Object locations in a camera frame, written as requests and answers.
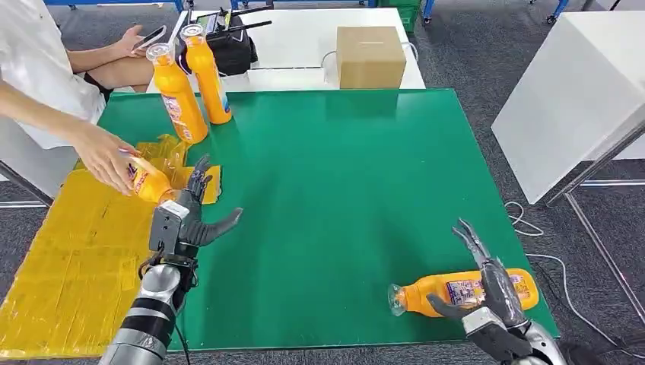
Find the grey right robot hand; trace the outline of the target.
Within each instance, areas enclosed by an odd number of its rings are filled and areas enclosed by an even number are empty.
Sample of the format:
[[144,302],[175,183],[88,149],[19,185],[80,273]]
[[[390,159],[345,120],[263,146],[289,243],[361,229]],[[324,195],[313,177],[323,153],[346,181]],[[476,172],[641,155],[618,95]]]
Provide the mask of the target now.
[[459,218],[458,224],[458,227],[452,227],[452,232],[464,242],[477,263],[485,298],[477,306],[464,307],[447,303],[436,294],[428,294],[428,303],[444,317],[461,319],[487,307],[508,328],[523,325],[528,319],[502,262],[490,254],[469,222]]

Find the person's right hand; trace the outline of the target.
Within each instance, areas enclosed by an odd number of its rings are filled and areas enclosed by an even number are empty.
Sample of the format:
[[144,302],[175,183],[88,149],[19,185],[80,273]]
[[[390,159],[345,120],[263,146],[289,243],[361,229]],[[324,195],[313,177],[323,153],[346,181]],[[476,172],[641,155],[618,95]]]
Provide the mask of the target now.
[[129,157],[139,155],[133,146],[89,123],[81,123],[68,136],[68,141],[97,180],[123,195],[131,195],[133,183]]

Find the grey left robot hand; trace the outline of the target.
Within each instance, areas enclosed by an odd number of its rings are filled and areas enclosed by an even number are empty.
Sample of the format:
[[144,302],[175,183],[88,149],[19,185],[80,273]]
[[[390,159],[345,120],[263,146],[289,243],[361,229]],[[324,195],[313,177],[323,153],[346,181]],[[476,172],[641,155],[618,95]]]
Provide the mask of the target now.
[[207,246],[218,237],[232,230],[240,220],[243,213],[242,208],[235,208],[224,219],[215,223],[202,221],[202,203],[205,191],[212,180],[207,175],[207,170],[213,167],[210,163],[209,154],[204,154],[194,166],[186,187],[181,191],[176,200],[180,205],[189,210],[186,217],[182,219],[179,239],[193,246]]

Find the person's left hand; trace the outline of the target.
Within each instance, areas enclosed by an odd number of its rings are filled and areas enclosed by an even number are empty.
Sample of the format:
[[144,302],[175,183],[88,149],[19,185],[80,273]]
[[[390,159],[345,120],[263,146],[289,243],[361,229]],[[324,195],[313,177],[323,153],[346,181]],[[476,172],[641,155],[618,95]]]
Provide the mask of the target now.
[[137,49],[136,44],[143,39],[140,36],[143,26],[136,24],[130,27],[121,37],[120,40],[112,44],[112,57],[114,60],[123,58],[142,58],[145,57],[144,49]]

